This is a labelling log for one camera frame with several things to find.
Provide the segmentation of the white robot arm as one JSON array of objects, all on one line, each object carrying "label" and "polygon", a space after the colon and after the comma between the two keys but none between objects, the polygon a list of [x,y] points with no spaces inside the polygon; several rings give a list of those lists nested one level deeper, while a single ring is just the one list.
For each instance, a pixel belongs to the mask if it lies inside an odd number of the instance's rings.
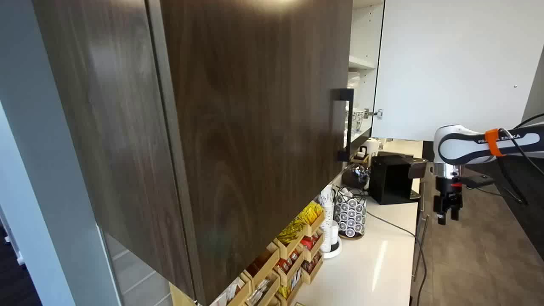
[{"label": "white robot arm", "polygon": [[518,124],[513,129],[494,127],[484,132],[467,129],[460,124],[441,126],[433,138],[433,175],[434,190],[433,212],[438,224],[458,219],[462,209],[460,175],[467,165],[489,161],[501,163],[504,158],[519,156],[535,170],[533,158],[544,153],[544,124]]}]

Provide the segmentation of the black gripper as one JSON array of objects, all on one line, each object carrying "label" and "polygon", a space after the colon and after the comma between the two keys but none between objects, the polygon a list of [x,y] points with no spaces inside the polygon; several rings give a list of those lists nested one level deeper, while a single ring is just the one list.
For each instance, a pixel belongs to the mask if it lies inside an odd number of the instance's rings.
[{"label": "black gripper", "polygon": [[436,223],[445,226],[445,214],[450,214],[453,221],[458,221],[458,212],[462,207],[462,183],[456,178],[434,180],[436,195],[433,197],[433,212],[436,214]]}]

